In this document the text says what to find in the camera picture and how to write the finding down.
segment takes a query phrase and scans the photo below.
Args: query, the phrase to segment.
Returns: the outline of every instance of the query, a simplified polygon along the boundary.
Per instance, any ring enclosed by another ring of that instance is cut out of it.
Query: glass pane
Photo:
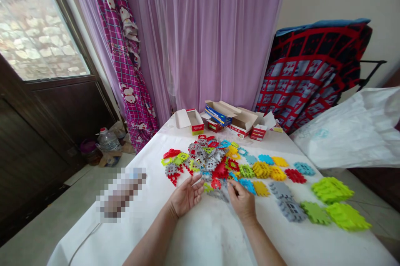
[[[23,80],[90,73],[54,0],[0,0],[0,53]]]

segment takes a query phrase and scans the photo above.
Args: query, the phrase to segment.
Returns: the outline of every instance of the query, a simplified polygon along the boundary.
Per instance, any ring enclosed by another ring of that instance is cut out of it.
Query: cardboard box
[[[235,116],[232,119],[232,123],[227,127],[232,134],[235,136],[244,139],[249,135],[253,125],[257,124],[261,116],[264,116],[264,113],[260,112],[252,112],[250,110],[246,110],[245,108],[240,109],[240,114]]]
[[[205,101],[205,112],[213,117],[222,126],[232,123],[232,118],[241,113],[241,110],[223,101]]]
[[[207,128],[212,130],[214,133],[218,133],[224,127],[218,123],[216,119],[206,114],[205,112],[200,114],[201,118],[203,118],[207,123]]]
[[[269,112],[267,115],[259,119],[258,123],[256,123],[253,127],[253,131],[251,132],[250,138],[262,141],[267,130],[274,127],[276,125],[275,117],[272,112]]]
[[[179,129],[190,126],[192,136],[201,135],[204,133],[204,123],[199,112],[195,109],[179,110],[175,113],[176,127]]]

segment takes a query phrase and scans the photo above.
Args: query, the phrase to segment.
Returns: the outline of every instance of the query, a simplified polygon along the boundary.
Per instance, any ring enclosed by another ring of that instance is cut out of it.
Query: bottle
[[[109,132],[107,128],[100,129],[100,136],[97,139],[100,147],[104,151],[121,151],[122,147],[117,136],[113,132]]]

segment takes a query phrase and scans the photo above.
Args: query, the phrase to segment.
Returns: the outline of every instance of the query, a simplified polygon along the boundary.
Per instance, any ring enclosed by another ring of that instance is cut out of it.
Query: floor
[[[134,158],[123,154],[115,168],[86,166],[65,183],[71,186],[52,205],[0,248],[0,265],[46,265],[58,241],[94,203],[96,195]],[[348,185],[355,195],[348,203],[372,224],[372,232],[400,261],[400,214],[349,171],[324,173]]]

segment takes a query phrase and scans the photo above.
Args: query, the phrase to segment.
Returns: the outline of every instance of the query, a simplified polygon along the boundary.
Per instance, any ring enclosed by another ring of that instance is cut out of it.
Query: right hand
[[[227,187],[230,202],[242,224],[257,221],[254,195],[237,181],[228,180]]]

